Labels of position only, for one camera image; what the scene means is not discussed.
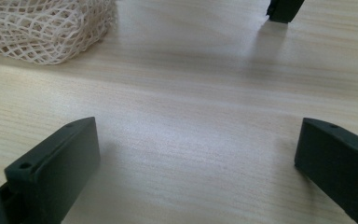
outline light wood grain surface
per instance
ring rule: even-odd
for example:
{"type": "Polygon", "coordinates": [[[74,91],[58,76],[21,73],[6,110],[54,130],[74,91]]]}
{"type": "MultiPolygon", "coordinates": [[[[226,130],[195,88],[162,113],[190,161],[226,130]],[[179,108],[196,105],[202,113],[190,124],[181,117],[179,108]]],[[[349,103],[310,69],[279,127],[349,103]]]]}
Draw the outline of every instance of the light wood grain surface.
{"type": "Polygon", "coordinates": [[[122,0],[117,29],[54,66],[0,56],[0,185],[95,117],[102,167],[63,223],[353,223],[294,168],[304,117],[358,134],[358,1],[122,0]]]}

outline table surface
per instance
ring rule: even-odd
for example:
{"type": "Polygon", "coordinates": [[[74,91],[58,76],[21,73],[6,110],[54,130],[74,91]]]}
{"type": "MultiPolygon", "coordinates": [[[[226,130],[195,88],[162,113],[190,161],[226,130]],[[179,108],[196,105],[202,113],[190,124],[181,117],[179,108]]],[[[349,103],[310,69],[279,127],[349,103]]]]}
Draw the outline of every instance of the table surface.
{"type": "Polygon", "coordinates": [[[64,220],[353,223],[294,168],[305,117],[358,134],[358,1],[125,0],[73,60],[0,56],[0,185],[65,123],[97,121],[102,166],[64,220]]]}

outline white mesh net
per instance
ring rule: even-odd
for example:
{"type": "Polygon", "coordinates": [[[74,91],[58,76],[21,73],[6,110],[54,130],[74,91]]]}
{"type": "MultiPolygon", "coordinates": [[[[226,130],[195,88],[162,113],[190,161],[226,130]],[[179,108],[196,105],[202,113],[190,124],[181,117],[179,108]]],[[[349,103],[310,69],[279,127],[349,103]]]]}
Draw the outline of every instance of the white mesh net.
{"type": "Polygon", "coordinates": [[[0,54],[62,63],[116,22],[114,0],[0,0],[0,54]]]}

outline black object edge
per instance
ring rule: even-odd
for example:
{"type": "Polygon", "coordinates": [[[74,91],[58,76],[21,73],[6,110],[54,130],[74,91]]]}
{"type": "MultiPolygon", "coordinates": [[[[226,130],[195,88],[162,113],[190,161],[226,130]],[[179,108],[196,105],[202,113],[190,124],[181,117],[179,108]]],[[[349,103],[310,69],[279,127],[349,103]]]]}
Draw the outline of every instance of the black object edge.
{"type": "Polygon", "coordinates": [[[66,124],[11,163],[0,224],[59,224],[100,163],[95,118],[66,124]]]}
{"type": "Polygon", "coordinates": [[[304,0],[271,0],[267,15],[271,21],[288,23],[300,10],[304,0]]]}
{"type": "Polygon", "coordinates": [[[295,165],[358,223],[358,135],[303,119],[295,165]]]}

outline white mesh bag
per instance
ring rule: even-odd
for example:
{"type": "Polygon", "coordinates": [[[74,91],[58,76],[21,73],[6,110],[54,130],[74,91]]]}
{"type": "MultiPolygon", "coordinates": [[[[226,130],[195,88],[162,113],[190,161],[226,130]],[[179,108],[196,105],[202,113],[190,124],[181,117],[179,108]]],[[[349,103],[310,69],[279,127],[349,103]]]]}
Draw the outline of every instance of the white mesh bag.
{"type": "Polygon", "coordinates": [[[114,0],[0,0],[0,54],[62,63],[106,33],[115,8],[114,0]]]}

